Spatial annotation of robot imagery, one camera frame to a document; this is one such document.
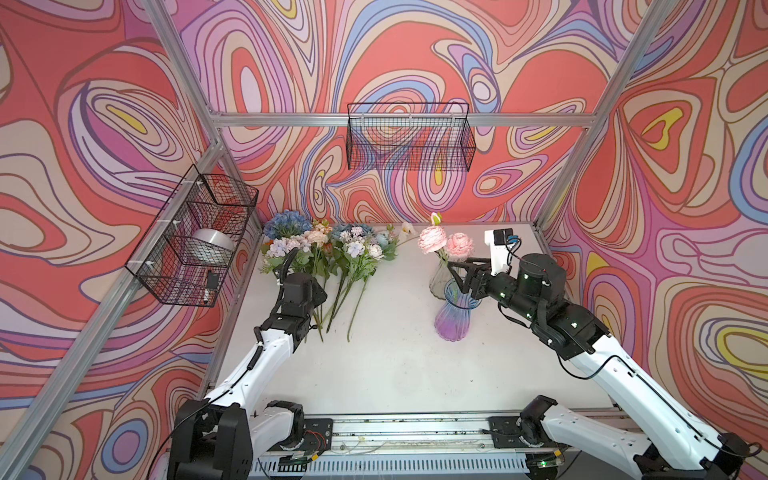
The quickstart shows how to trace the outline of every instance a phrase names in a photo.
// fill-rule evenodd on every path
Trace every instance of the pink flower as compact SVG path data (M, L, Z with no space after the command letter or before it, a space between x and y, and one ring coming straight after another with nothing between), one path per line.
M436 252L448 242L445 238L445 230L437 225L426 227L419 235L419 248L424 253Z
M445 249L451 257L466 258L472 254L475 247L472 239L463 233L454 233L448 238Z

